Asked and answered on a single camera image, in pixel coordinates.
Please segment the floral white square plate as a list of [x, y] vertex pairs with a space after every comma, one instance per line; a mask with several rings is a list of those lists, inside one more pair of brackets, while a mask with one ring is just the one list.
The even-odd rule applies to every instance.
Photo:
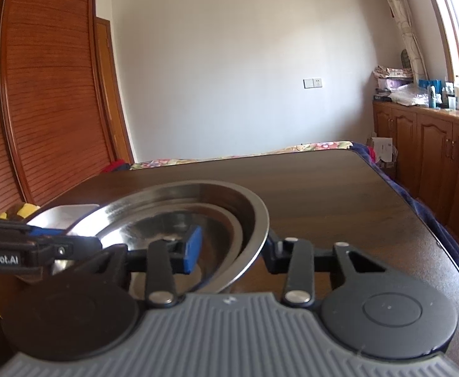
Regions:
[[32, 227], [67, 230], [74, 223], [99, 208], [98, 204], [69, 204], [52, 207], [27, 218], [26, 224]]

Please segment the small steel bowl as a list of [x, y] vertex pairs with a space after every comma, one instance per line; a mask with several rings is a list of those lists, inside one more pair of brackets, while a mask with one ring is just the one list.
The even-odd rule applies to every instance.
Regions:
[[208, 285], [228, 269], [243, 245], [243, 229], [226, 209], [208, 203], [180, 203], [148, 211], [125, 229], [129, 246], [131, 290], [142, 294], [147, 247], [166, 244], [178, 294]]

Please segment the large steel bowl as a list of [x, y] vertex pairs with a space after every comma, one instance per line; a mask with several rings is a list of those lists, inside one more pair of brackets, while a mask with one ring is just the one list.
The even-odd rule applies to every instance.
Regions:
[[269, 233], [269, 212], [252, 191], [215, 180], [152, 186], [104, 205], [68, 227], [72, 236], [99, 238], [103, 247], [124, 243], [146, 249], [173, 244], [190, 227], [202, 229], [202, 248], [189, 275], [178, 274], [179, 294], [220, 293], [255, 262]]

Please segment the yellow plush toy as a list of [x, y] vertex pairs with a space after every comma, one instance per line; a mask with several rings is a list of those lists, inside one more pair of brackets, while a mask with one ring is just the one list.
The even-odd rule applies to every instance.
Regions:
[[33, 215], [40, 206], [32, 203], [15, 203], [6, 211], [0, 213], [0, 219], [10, 221], [22, 221]]

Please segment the red cloth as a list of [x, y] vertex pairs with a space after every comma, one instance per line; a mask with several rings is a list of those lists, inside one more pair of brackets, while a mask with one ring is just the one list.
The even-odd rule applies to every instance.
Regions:
[[101, 173], [106, 174], [106, 173], [119, 172], [119, 171], [129, 171], [130, 169], [131, 169], [130, 163], [126, 162], [123, 159], [118, 159], [110, 163], [108, 166], [106, 166], [101, 171]]

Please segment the floral bed quilt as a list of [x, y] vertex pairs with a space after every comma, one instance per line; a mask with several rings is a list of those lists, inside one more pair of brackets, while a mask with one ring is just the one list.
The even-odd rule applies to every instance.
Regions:
[[153, 159], [146, 162], [137, 162], [130, 166], [130, 170], [141, 170], [148, 168], [160, 168], [168, 166], [177, 166], [192, 164], [198, 162], [214, 162], [214, 161], [223, 161], [231, 159], [240, 159], [240, 158], [249, 158], [249, 157], [263, 157], [263, 156], [272, 156], [272, 155], [281, 155], [281, 154], [293, 154], [293, 153], [302, 153], [302, 152], [311, 152], [311, 151], [326, 151], [326, 150], [349, 150], [352, 148], [354, 143], [348, 140], [341, 141], [328, 141], [328, 142], [315, 142], [307, 143], [300, 145], [292, 145], [284, 147], [274, 151], [267, 151], [262, 153], [254, 154], [245, 154], [245, 155], [232, 155], [232, 156], [223, 156], [223, 157], [212, 157], [204, 159], [187, 159], [187, 158], [162, 158], [162, 159]]

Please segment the wooden slatted wardrobe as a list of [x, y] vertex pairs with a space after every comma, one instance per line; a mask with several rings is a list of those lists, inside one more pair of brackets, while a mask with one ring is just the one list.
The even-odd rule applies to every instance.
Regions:
[[0, 0], [0, 213], [131, 162], [96, 0]]

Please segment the white cardboard box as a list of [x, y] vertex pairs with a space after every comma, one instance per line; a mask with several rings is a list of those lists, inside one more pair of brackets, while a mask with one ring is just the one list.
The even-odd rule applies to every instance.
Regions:
[[374, 162], [389, 163], [394, 161], [394, 147], [391, 137], [371, 137], [367, 146]]

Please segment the wooden low cabinet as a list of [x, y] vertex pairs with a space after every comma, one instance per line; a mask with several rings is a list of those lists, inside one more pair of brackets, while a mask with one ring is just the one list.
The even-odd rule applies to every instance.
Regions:
[[397, 183], [459, 243], [459, 111], [374, 101], [373, 122], [397, 148]]

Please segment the stack of papers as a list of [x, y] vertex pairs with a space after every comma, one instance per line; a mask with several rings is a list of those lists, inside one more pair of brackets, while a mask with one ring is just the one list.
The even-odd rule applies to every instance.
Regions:
[[413, 79], [413, 70], [411, 68], [376, 66], [373, 69], [373, 76], [380, 79]]

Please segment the blue bottle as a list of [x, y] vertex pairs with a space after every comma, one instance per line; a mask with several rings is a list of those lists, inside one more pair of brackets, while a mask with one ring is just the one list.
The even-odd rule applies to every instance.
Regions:
[[428, 86], [428, 107], [431, 109], [436, 108], [436, 92], [433, 84]]

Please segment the patterned beige curtain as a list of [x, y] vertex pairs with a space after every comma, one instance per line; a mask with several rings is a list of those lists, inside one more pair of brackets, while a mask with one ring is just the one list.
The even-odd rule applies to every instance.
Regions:
[[387, 0], [399, 28], [405, 50], [408, 52], [410, 66], [413, 72], [414, 83], [420, 79], [426, 80], [428, 73], [424, 57], [420, 49], [419, 40], [413, 27], [413, 17], [408, 0]]

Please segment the white wall switch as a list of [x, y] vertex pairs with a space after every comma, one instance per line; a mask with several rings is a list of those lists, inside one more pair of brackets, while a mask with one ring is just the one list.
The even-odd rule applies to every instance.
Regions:
[[322, 87], [322, 80], [320, 78], [308, 78], [303, 80], [305, 89], [319, 89]]

